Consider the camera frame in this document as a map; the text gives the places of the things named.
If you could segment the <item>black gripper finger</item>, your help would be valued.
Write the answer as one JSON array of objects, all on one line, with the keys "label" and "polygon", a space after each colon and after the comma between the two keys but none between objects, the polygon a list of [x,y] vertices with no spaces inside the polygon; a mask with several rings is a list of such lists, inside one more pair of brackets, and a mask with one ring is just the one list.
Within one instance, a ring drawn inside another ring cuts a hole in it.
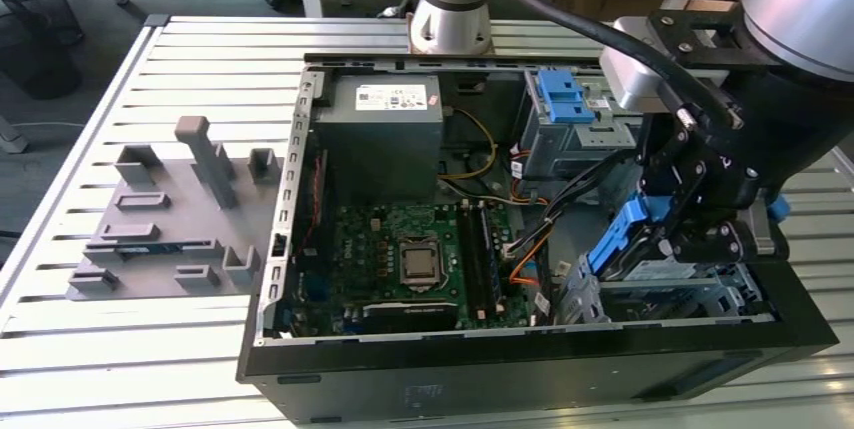
[{"label": "black gripper finger", "polygon": [[653,241],[668,241],[674,249],[694,249],[704,239],[698,199],[709,168],[702,136],[700,126],[674,115],[644,116],[640,197],[650,211]]},{"label": "black gripper finger", "polygon": [[669,238],[676,259],[684,263],[786,260],[790,249],[780,224],[788,216],[784,206],[752,206],[712,224],[684,224]]}]

